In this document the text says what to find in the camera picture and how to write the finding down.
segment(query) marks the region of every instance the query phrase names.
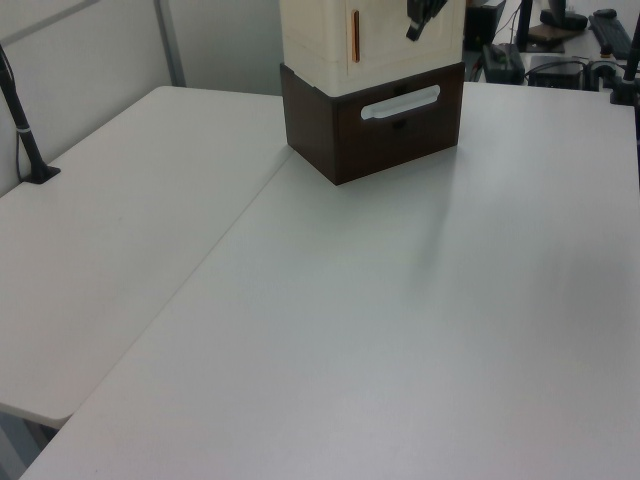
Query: black keyboard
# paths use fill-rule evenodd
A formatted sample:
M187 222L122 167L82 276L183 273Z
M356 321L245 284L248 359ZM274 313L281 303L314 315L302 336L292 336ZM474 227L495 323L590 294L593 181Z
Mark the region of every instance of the black keyboard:
M601 47L611 45L611 48L613 48L613 56L618 60L626 60L629 58L631 39L617 19L592 16L589 17L589 22Z

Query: dark brown drawer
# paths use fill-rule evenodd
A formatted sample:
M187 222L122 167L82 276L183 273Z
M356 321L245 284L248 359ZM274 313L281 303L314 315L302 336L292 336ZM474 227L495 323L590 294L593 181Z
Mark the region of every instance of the dark brown drawer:
M287 140L336 185L458 143L464 64L328 97L281 66ZM362 109L438 85L437 100L386 118Z

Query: white tabletop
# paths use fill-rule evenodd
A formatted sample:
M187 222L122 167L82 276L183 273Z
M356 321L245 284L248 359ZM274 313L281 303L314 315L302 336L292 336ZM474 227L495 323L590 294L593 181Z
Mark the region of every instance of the white tabletop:
M290 155L281 110L160 88L0 199L0 410L76 411Z
M457 148L294 155L24 479L637 480L635 147L604 96L468 84Z

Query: white drawer handle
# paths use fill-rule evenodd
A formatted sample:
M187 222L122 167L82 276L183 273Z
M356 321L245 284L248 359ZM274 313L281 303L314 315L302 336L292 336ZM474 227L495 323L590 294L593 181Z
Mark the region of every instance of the white drawer handle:
M411 93L405 93L399 97L393 97L383 102L367 105L360 112L363 120L369 118L387 118L398 113L408 112L414 108L423 107L435 103L440 95L440 86L423 88Z

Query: microphone stand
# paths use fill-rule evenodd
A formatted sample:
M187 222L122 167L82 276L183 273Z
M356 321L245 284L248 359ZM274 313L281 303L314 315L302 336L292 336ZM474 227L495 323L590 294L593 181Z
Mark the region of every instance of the microphone stand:
M616 77L614 80L613 92L611 92L611 103L614 105L638 105L639 84L636 82L636 71L638 70L638 61L640 61L640 15L638 15L638 24L631 41L631 50L627 59L627 68L624 77Z
M13 117L13 121L16 124L16 131L18 132L18 135L20 135L24 149L29 156L29 161L31 162L31 174L27 175L23 181L41 185L51 177L60 173L60 169L48 166L40 156L38 145L36 145L36 140L33 138L31 127L29 126L24 109L22 108L22 104L18 98L16 82L13 78L11 66L9 65L9 61L7 60L7 56L5 55L1 45L0 88L2 88L2 93L7 101L7 105L9 106L9 111Z

